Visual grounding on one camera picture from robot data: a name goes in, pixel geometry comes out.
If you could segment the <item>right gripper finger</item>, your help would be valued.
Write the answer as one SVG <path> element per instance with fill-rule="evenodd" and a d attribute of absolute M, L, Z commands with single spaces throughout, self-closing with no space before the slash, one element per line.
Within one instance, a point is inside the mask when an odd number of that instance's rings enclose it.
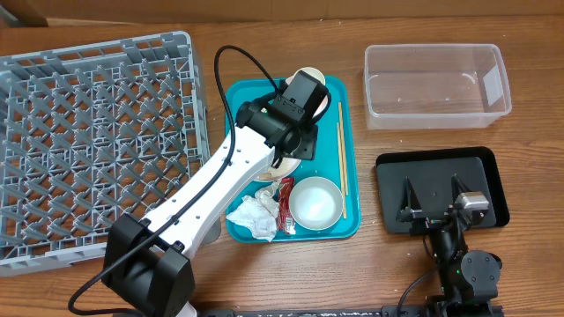
<path fill-rule="evenodd" d="M 452 195 L 460 196 L 463 193 L 471 192 L 471 189 L 455 173 L 451 176 Z"/>
<path fill-rule="evenodd" d="M 419 203 L 419 199 L 408 177 L 405 177 L 403 182 L 403 194 L 402 194 L 400 210 L 407 210 L 407 211 L 422 210 Z"/>

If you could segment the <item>grey white bowl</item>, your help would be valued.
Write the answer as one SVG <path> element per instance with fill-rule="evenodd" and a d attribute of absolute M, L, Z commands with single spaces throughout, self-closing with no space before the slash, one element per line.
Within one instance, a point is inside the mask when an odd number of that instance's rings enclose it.
<path fill-rule="evenodd" d="M 337 185 L 323 177 L 299 181 L 289 196 L 289 210 L 296 223 L 312 231 L 332 227 L 344 212 L 344 198 Z"/>

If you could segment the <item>white napkin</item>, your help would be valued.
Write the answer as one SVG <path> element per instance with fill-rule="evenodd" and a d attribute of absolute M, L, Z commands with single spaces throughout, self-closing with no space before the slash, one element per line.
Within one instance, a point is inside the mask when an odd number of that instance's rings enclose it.
<path fill-rule="evenodd" d="M 272 242 L 278 231 L 279 202 L 274 199 L 281 180 L 260 188 L 253 196 L 245 195 L 226 219 L 250 230 L 253 238 Z"/>

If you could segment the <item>red snack wrapper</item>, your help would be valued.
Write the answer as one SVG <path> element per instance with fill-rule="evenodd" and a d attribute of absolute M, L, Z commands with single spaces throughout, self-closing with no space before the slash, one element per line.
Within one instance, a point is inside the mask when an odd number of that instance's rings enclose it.
<path fill-rule="evenodd" d="M 289 198 L 295 179 L 288 177 L 281 180 L 278 186 L 278 230 L 285 235 L 295 234 L 295 221 L 290 211 Z"/>

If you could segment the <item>white cup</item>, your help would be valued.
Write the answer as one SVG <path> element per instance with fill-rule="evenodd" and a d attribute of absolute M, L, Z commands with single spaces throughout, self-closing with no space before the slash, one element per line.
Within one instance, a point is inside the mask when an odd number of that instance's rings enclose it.
<path fill-rule="evenodd" d="M 303 68 L 300 68 L 299 70 L 297 70 L 297 72 L 300 72 L 300 71 L 307 73 L 311 77 L 313 77 L 316 80 L 318 80 L 319 82 L 321 82 L 323 85 L 326 84 L 325 76 L 320 70 L 318 70 L 314 67 L 308 66 L 308 67 L 303 67 Z"/>

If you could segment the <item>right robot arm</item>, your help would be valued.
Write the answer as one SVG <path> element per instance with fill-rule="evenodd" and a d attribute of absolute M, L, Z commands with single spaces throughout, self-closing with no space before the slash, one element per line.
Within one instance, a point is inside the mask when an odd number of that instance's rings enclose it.
<path fill-rule="evenodd" d="M 502 261 L 497 255 L 482 250 L 471 251 L 464 232 L 479 225 L 489 211 L 490 202 L 481 191 L 470 190 L 454 174 L 451 176 L 453 202 L 440 217 L 425 215 L 411 181 L 403 181 L 402 201 L 397 221 L 411 225 L 412 236 L 423 237 L 427 254 L 434 268 L 416 279 L 404 291 L 397 303 L 396 314 L 401 316 L 410 291 L 424 279 L 437 274 L 442 294 L 426 298 L 418 309 L 419 316 L 428 317 L 501 317 L 501 306 L 494 306 L 498 296 L 497 283 L 501 277 Z"/>

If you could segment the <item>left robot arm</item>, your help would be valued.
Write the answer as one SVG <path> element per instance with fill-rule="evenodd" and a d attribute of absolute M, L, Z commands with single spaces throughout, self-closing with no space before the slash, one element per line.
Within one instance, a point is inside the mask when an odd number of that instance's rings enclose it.
<path fill-rule="evenodd" d="M 140 316 L 193 316 L 191 261 L 226 207 L 282 158 L 315 156 L 330 91 L 315 68 L 297 70 L 275 92 L 241 104 L 220 149 L 171 198 L 142 218 L 110 227 L 101 281 Z"/>

